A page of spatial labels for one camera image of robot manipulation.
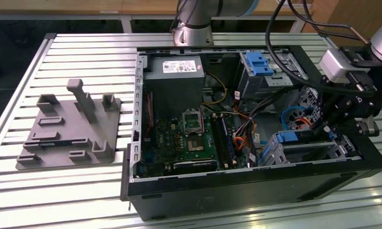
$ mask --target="power supply label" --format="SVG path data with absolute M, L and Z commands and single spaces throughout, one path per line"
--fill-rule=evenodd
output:
M 196 72 L 195 61 L 164 61 L 164 73 L 194 73 Z

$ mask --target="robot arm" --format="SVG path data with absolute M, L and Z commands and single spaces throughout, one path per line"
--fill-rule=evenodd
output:
M 255 10 L 258 3 L 259 0 L 180 0 L 175 45 L 212 45 L 211 18 L 246 16 Z
M 319 93 L 321 119 L 314 130 L 329 126 L 346 135 L 378 136 L 373 117 L 382 109 L 382 27 L 363 47 L 341 47 L 327 50 L 321 63 L 326 76 L 321 84 L 354 87 L 374 91 L 371 97 Z M 361 121 L 349 122 L 353 118 Z

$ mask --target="green circuit board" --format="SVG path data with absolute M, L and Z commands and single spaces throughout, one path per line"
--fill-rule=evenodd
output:
M 212 128 L 210 117 L 203 116 L 202 125 L 203 132 L 196 134 L 184 134 L 186 128 L 198 128 L 198 116 L 186 118 L 156 120 L 154 140 L 143 142 L 142 145 L 142 174 L 143 177 L 164 176 L 167 165 L 187 161 L 219 161 L 215 140 L 212 136 Z M 231 116 L 224 117 L 227 131 L 232 134 L 235 131 L 234 121 Z M 246 166 L 244 157 L 236 159 L 236 168 Z

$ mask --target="black cable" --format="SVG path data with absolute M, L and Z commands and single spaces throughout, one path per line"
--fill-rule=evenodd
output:
M 295 85 L 293 87 L 286 87 L 283 89 L 281 89 L 277 93 L 274 93 L 270 97 L 267 97 L 266 99 L 263 99 L 257 107 L 252 109 L 252 111 L 248 114 L 247 117 L 247 121 L 242 124 L 242 127 L 238 129 L 235 135 L 240 136 L 243 134 L 243 132 L 246 131 L 247 127 L 250 126 L 248 123 L 252 121 L 252 118 L 257 116 L 258 112 L 262 111 L 269 105 L 271 105 L 281 97 L 282 95 L 291 91 L 291 90 L 297 90 L 301 88 L 301 85 Z
M 267 47 L 267 51 L 270 56 L 273 57 L 274 62 L 277 63 L 277 65 L 279 66 L 279 68 L 282 69 L 282 71 L 287 74 L 287 76 L 293 79 L 295 79 L 301 84 L 303 84 L 307 87 L 311 87 L 319 91 L 325 91 L 333 94 L 343 94 L 343 95 L 357 95 L 361 97 L 371 97 L 374 95 L 373 91 L 357 91 L 357 90 L 350 90 L 350 89 L 345 89 L 345 88 L 335 88 L 335 87 L 330 87 L 330 86 L 325 86 L 321 85 L 318 83 L 313 83 L 305 79 L 302 79 L 301 77 L 298 77 L 289 69 L 287 67 L 283 65 L 278 55 L 275 54 L 274 50 L 273 50 L 273 44 L 270 41 L 270 30 L 273 27 L 273 22 L 275 21 L 275 17 L 281 11 L 281 8 L 285 4 L 286 0 L 281 0 L 279 4 L 274 10 L 273 16 L 270 18 L 269 24 L 267 24 L 267 28 L 266 28 L 266 33 L 265 33 L 265 41 L 266 41 L 266 47 Z
M 180 0 L 178 0 L 178 9 L 176 9 L 176 15 L 175 15 L 175 17 L 174 17 L 174 20 L 172 20 L 172 23 L 171 23 L 171 26 L 170 26 L 170 32 L 172 32 L 172 27 L 174 27 L 174 24 L 176 23 L 176 21 L 178 21 L 178 16 L 179 16 L 179 13 L 183 11 L 183 8 L 184 8 L 184 6 L 186 6 L 186 4 L 187 4 L 187 1 L 188 0 L 184 0 L 184 3 L 182 4 L 182 6 L 180 6 L 180 8 L 179 8 L 179 5 L 180 5 Z
M 186 21 L 186 24 L 188 24 L 188 21 L 190 21 L 190 19 L 191 19 L 191 16 L 192 16 L 192 14 L 194 14 L 194 12 L 195 12 L 198 2 L 199 2 L 199 0 L 195 1 L 194 9 L 192 9 L 191 14 L 190 14 L 190 16 L 188 16 L 188 19 L 187 19 L 187 21 Z
M 287 0 L 287 3 L 289 3 L 289 7 L 294 13 L 294 15 L 302 19 L 302 15 L 299 14 L 299 12 L 295 10 L 293 4 L 291 4 L 291 0 Z M 311 14 L 310 14 L 310 11 L 309 11 L 309 8 L 307 8 L 307 2 L 306 0 L 303 0 L 303 8 L 305 8 L 305 12 L 306 12 L 306 16 L 307 16 L 307 20 L 313 21 L 311 19 Z M 342 34 L 342 33 L 335 33 L 335 32 L 327 32 L 327 31 L 323 31 L 318 28 L 317 25 L 311 24 L 314 30 L 321 33 L 321 34 L 325 34 L 325 35 L 329 35 L 329 36 L 335 36 L 335 37 L 343 37 L 343 38 L 347 38 L 347 39 L 353 39 L 353 40 L 361 40 L 358 37 L 353 36 L 353 35 L 347 35 L 347 34 Z
M 291 5 L 291 1 L 290 0 L 287 0 L 287 4 L 289 4 L 290 9 L 294 8 L 293 5 Z M 337 28 L 345 28 L 345 29 L 350 29 L 351 28 L 351 26 L 349 24 L 322 23 L 322 22 L 313 21 L 313 20 L 305 18 L 301 14 L 298 14 L 297 17 L 299 19 L 302 19 L 305 22 L 307 22 L 310 24 L 314 24 L 314 25 L 318 25 L 318 26 L 337 27 Z

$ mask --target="blue cable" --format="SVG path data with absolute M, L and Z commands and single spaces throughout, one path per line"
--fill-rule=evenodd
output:
M 306 110 L 306 108 L 302 107 L 302 106 L 293 106 L 293 107 L 287 108 L 287 109 L 282 112 L 281 120 L 282 120 L 282 125 L 283 125 L 283 127 L 285 127 L 286 130 L 290 130 L 290 129 L 289 129 L 289 126 L 287 126 L 286 121 L 285 121 L 285 114 L 286 114 L 286 112 L 290 111 L 291 109 L 302 109 L 302 110 Z

